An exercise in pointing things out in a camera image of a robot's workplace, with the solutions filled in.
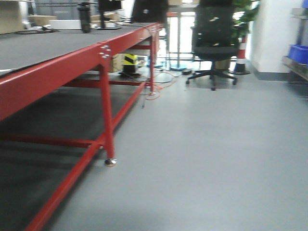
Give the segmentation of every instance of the chair backrest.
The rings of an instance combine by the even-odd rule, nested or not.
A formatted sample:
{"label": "chair backrest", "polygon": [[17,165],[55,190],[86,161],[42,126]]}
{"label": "chair backrest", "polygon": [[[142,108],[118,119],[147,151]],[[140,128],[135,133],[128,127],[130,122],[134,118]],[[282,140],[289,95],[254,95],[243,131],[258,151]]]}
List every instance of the chair backrest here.
{"label": "chair backrest", "polygon": [[198,6],[196,8],[192,47],[230,46],[234,9],[233,5]]}

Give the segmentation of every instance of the cable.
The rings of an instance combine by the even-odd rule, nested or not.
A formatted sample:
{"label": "cable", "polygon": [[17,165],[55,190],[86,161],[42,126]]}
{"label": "cable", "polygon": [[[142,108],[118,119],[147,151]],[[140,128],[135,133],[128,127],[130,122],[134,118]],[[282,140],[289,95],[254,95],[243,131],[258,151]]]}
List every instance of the cable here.
{"label": "cable", "polygon": [[117,25],[119,25],[119,26],[142,27],[142,28],[146,29],[147,31],[149,31],[149,33],[151,34],[151,31],[150,31],[149,28],[147,28],[146,26],[120,24],[120,23],[116,22],[115,20],[109,20],[109,21],[112,22],[112,23],[114,23],[114,24],[117,24]]}
{"label": "cable", "polygon": [[18,34],[18,35],[33,35],[33,34],[47,34],[47,33],[53,33],[53,32],[57,32],[57,31],[59,31],[59,30],[48,29],[48,28],[42,27],[42,30],[22,30],[22,31],[15,32],[15,34]]}

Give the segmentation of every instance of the red metal leg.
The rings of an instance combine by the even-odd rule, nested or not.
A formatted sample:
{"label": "red metal leg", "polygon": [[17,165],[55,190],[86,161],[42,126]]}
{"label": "red metal leg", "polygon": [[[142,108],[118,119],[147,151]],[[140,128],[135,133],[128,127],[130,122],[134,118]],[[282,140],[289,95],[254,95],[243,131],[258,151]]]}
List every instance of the red metal leg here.
{"label": "red metal leg", "polygon": [[105,147],[107,151],[107,157],[109,159],[114,158],[114,140],[113,140],[113,125],[112,125],[112,111],[111,111],[111,99],[110,99],[110,89],[109,89],[109,77],[108,70],[100,65],[100,86],[101,86],[101,98],[103,105],[103,119],[105,124]]}
{"label": "red metal leg", "polygon": [[68,191],[72,188],[75,181],[78,179],[80,174],[83,172],[85,167],[89,164],[97,150],[99,144],[93,144],[73,167],[67,177],[62,181],[60,186],[54,191],[48,202],[44,207],[37,213],[31,223],[27,226],[25,231],[39,231],[43,228],[44,224],[51,217],[54,210],[66,196]]}
{"label": "red metal leg", "polygon": [[150,48],[150,89],[154,92],[154,64],[155,64],[155,40],[151,37]]}

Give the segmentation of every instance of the cardboard box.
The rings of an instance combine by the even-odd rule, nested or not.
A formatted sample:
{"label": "cardboard box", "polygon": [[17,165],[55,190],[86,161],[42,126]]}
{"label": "cardboard box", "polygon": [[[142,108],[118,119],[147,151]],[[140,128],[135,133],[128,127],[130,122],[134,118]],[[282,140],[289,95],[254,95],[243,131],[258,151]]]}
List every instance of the cardboard box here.
{"label": "cardboard box", "polygon": [[[125,54],[116,54],[112,57],[109,64],[109,72],[120,72],[123,70]],[[98,71],[98,67],[92,68],[92,70]]]}
{"label": "cardboard box", "polygon": [[0,1],[0,34],[24,30],[17,1]]}
{"label": "cardboard box", "polygon": [[[104,13],[104,16],[107,18],[110,18],[111,20],[115,20],[115,21],[120,21],[120,16],[117,13],[111,12],[111,13]],[[91,17],[91,21],[100,21],[101,20],[101,16],[98,15],[92,15]]]}
{"label": "cardboard box", "polygon": [[44,26],[50,24],[49,20],[57,19],[57,16],[51,15],[30,15],[28,16],[29,22],[35,23],[37,26]]}
{"label": "cardboard box", "polygon": [[169,5],[182,5],[182,0],[168,0]]}

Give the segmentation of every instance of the table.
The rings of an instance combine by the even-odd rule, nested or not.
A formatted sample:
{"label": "table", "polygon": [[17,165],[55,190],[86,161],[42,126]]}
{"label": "table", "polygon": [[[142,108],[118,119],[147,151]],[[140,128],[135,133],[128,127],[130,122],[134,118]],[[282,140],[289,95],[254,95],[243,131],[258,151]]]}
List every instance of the table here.
{"label": "table", "polygon": [[[105,131],[95,140],[0,135],[5,140],[85,148],[84,154],[36,214],[26,231],[42,229],[98,150],[106,150],[107,166],[116,164],[113,131],[143,88],[150,86],[153,91],[154,55],[158,49],[160,29],[160,24],[151,23],[113,31],[93,30],[88,34],[79,30],[63,30],[48,34],[0,35],[0,120],[61,86],[101,90]],[[150,45],[138,45],[146,39],[150,41]],[[128,48],[150,50],[148,82],[109,81],[108,68],[112,56]],[[99,80],[76,79],[95,66],[99,67]],[[109,84],[138,86],[113,118]]]}
{"label": "table", "polygon": [[180,65],[180,34],[181,34],[181,13],[182,12],[194,12],[197,4],[183,4],[183,5],[170,5],[167,15],[171,15],[170,13],[175,13],[172,16],[176,16],[178,19],[178,44],[177,44],[177,65],[174,67],[170,67],[172,70],[184,70],[186,66]]}

